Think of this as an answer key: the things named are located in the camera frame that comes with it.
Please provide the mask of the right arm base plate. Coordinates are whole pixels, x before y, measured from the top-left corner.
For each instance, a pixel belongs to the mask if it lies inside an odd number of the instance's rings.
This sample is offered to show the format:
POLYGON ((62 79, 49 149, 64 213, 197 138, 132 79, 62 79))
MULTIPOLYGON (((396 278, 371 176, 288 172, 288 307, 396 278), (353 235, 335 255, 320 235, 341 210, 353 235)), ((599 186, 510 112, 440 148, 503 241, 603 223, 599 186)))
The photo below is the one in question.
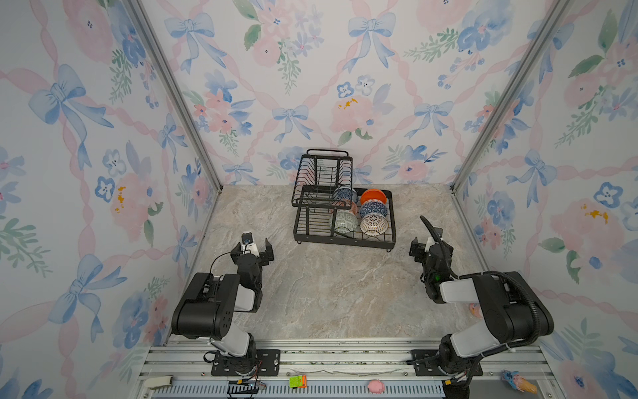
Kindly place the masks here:
POLYGON ((473 359, 455 357, 450 354, 440 354, 435 349, 413 349, 411 359, 406 363, 415 369, 417 377, 455 377, 464 375, 473 359))

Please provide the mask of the dark blue patterned bowl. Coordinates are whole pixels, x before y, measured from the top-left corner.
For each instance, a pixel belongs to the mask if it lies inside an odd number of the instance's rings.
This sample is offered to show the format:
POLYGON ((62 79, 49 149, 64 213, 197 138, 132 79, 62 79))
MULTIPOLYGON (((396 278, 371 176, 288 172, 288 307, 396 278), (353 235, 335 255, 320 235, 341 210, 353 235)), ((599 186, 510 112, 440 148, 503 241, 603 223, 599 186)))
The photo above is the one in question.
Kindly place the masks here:
POLYGON ((381 215, 382 217, 387 217, 388 209, 386 207, 386 204, 378 199, 370 199, 359 207, 359 216, 362 219, 371 214, 377 214, 381 215))

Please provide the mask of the green patterned bowl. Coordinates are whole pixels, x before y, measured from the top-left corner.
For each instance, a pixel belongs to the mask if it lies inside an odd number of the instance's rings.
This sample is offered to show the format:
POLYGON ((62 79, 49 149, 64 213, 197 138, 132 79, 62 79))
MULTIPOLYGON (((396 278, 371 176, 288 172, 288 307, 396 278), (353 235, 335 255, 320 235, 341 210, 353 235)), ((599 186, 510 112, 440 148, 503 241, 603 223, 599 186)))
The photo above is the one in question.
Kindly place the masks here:
POLYGON ((357 217, 349 210, 339 209, 335 217, 334 231, 339 234, 354 233, 358 226, 357 217))

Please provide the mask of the red patterned bowl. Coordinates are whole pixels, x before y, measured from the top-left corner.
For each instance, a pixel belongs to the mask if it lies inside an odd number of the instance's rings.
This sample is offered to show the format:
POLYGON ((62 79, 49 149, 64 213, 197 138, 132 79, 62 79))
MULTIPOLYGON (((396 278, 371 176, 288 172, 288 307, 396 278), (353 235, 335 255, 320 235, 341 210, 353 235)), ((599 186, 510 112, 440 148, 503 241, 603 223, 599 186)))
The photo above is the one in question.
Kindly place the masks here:
POLYGON ((351 212, 355 215, 359 215, 359 205, 357 204, 357 200, 350 198, 348 202, 351 206, 351 212))

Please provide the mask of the blue floral bowl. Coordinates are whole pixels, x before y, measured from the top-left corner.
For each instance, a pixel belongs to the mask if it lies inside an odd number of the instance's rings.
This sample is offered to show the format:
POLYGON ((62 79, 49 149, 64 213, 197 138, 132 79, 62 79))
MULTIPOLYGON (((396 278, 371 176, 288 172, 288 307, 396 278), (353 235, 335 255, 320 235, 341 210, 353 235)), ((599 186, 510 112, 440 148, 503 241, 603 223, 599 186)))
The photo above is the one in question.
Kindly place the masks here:
POLYGON ((350 198, 358 201, 358 194, 357 192, 352 189, 349 186, 340 186, 337 187, 337 189, 335 189, 335 191, 332 194, 332 198, 336 201, 339 200, 349 200, 350 198))

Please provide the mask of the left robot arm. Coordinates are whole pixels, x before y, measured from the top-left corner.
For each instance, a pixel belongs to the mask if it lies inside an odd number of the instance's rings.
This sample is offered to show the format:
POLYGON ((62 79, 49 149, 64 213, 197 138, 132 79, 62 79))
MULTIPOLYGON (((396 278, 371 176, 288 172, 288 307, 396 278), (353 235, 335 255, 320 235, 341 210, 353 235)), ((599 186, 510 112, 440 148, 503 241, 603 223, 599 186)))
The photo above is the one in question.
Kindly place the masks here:
POLYGON ((206 338, 213 348, 203 355, 211 374, 255 376, 264 365, 255 338, 234 322, 235 314, 254 314, 263 299, 264 267, 274 261, 269 241, 261 250, 253 235, 245 233, 227 252, 237 272, 214 275, 197 273, 179 300, 172 319, 171 332, 197 340, 206 338))

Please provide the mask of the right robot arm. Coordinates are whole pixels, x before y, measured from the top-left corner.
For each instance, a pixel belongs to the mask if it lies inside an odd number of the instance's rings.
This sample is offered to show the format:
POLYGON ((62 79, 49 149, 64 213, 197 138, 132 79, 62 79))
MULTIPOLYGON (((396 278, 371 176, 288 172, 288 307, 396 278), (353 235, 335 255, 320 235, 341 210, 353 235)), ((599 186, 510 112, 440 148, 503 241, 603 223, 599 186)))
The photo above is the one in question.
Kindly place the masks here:
POLYGON ((455 276, 453 247, 414 239, 410 257, 421 264, 421 282, 437 304, 474 304, 481 319, 442 337, 435 350, 413 350, 408 364, 419 376, 448 376, 453 382, 481 373, 483 359, 535 343, 554 331, 553 316, 518 272, 487 271, 455 276))

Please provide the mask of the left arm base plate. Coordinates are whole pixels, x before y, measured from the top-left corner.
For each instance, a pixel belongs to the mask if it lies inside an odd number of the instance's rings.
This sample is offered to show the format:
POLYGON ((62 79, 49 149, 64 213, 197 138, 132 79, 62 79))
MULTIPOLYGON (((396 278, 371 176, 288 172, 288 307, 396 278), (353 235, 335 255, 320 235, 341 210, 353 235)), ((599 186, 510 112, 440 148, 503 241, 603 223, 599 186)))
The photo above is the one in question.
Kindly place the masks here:
POLYGON ((213 377, 277 377, 281 365, 278 349, 249 349, 243 357, 207 352, 204 360, 211 365, 213 377))

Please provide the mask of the black wire dish rack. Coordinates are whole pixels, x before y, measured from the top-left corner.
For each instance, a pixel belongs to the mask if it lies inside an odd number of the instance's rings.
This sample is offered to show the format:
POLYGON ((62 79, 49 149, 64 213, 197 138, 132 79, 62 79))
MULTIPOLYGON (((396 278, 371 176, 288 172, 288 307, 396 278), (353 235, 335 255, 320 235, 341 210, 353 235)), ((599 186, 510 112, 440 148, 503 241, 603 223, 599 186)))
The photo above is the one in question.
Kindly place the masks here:
POLYGON ((355 187, 354 171, 347 151, 310 149, 302 154, 292 194, 295 241, 388 253, 395 248, 393 194, 355 187))

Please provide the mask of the orange plastic bowl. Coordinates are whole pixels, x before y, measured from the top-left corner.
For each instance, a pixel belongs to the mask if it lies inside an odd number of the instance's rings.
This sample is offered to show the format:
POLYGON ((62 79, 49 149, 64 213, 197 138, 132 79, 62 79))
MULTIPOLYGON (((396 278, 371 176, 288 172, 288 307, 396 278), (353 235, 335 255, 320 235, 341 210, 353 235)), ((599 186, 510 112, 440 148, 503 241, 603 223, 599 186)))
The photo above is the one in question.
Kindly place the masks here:
POLYGON ((387 204, 386 194, 379 189, 368 189, 364 191, 360 196, 361 205, 364 205, 365 203, 372 200, 380 201, 380 203, 382 204, 387 204))

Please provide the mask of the white lattice bowl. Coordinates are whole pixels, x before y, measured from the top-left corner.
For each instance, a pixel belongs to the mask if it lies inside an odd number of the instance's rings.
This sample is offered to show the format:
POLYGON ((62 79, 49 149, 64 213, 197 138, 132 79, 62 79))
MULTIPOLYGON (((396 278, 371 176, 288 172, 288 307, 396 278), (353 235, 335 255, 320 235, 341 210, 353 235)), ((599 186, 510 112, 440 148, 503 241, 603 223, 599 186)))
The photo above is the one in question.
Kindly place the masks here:
POLYGON ((390 222, 382 214, 368 214, 360 222, 362 233, 371 237, 385 234, 389 227, 390 222))

